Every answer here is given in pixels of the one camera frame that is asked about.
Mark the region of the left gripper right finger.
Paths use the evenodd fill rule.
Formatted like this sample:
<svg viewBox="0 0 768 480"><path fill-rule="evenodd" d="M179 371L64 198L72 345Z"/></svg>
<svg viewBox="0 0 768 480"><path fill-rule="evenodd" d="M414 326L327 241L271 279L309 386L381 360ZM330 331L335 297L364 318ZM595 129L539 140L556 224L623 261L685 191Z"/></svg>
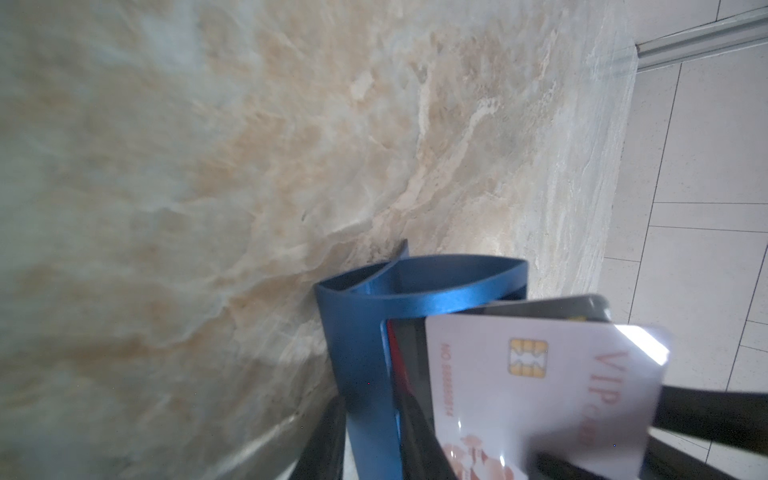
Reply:
<svg viewBox="0 0 768 480"><path fill-rule="evenodd" d="M400 452L403 476L410 480L456 480L457 477L441 445L416 400L406 390L395 393L400 414Z"/></svg>

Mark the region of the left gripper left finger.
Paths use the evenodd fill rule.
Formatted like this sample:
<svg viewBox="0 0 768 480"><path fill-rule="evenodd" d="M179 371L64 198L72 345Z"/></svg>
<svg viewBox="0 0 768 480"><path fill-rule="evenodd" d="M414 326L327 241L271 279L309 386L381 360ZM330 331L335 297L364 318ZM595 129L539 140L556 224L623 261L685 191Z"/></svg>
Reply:
<svg viewBox="0 0 768 480"><path fill-rule="evenodd" d="M290 480L341 480L346 444L346 409L332 398L289 476Z"/></svg>

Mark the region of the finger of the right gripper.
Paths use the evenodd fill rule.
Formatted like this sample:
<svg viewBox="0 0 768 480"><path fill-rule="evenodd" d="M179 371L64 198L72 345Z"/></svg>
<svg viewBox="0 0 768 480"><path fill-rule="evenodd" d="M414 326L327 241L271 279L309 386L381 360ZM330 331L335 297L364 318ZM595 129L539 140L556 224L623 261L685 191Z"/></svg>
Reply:
<svg viewBox="0 0 768 480"><path fill-rule="evenodd" d="M606 476L576 466L550 453L538 453L530 471L531 479L605 480ZM638 479L736 480L666 443L651 438Z"/></svg>
<svg viewBox="0 0 768 480"><path fill-rule="evenodd" d="M652 426L767 454L767 395L665 386Z"/></svg>

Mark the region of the white pink VIP card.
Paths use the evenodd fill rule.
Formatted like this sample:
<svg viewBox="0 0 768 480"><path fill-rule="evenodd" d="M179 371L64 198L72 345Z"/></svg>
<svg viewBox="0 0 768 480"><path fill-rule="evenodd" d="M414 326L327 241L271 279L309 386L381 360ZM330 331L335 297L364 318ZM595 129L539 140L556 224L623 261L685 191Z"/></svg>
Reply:
<svg viewBox="0 0 768 480"><path fill-rule="evenodd" d="M550 453L638 476L672 349L659 327L488 315L425 322L435 434L459 479L530 479Z"/></svg>

